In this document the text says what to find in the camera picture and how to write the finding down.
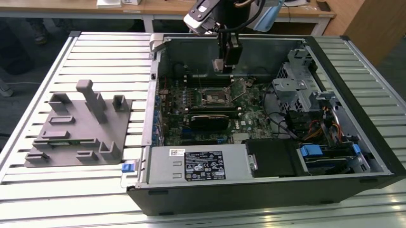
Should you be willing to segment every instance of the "floor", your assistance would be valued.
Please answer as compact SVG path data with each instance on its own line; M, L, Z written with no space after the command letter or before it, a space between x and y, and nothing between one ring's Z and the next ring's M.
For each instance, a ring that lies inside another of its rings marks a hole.
M67 33L59 29L51 19L44 19L46 27L51 33L48 43L38 46L34 43L34 34L31 27L24 19L7 19L8 25L19 37L28 54L35 59L35 69L28 73L12 76L0 69L0 78L6 83L11 84L10 87L15 93L12 97L0 96L0 133L11 134L15 126L23 116L34 94L39 88L39 84L16 84L20 82L40 83L48 69L59 54ZM116 31L124 32L132 26L132 20L123 19L76 19L74 24L78 30L82 31ZM155 21L156 32L187 32L187 28L182 21ZM390 82L404 99L406 99L406 39L402 39L398 46L394 48L378 70ZM0 137L0 148L7 143L7 138Z

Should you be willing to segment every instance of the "power supply label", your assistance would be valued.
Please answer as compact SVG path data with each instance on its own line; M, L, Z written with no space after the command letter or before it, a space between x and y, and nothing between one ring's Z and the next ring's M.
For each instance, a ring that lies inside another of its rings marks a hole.
M186 152L185 179L187 181L225 180L226 168L223 152Z

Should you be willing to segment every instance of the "metal bracket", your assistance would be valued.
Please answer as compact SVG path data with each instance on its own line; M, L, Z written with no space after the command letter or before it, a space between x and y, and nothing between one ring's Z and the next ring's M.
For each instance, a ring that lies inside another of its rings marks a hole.
M151 52L156 52L161 49L165 48L163 44L165 44L165 34L163 33L155 33L151 35L150 38L150 50Z

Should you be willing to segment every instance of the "motherboard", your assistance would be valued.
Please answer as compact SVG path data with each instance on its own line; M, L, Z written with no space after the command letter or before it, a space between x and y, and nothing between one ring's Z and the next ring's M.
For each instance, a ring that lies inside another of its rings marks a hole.
M161 85L166 146L239 144L273 137L262 106L269 84L241 77L219 87L198 76Z

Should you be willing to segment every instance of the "metal extrusion rail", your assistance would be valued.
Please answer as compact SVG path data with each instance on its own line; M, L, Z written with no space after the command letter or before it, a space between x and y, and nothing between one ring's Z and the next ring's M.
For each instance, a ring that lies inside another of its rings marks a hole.
M83 32L70 37L0 154L0 227L405 227L406 180L339 204L148 217L120 187L122 165L35 168L24 157L42 129L54 92L94 81L106 99L134 101L124 160L140 156L150 67L150 34ZM406 165L406 104L351 42L317 38L401 162ZM326 77L319 77L329 89Z

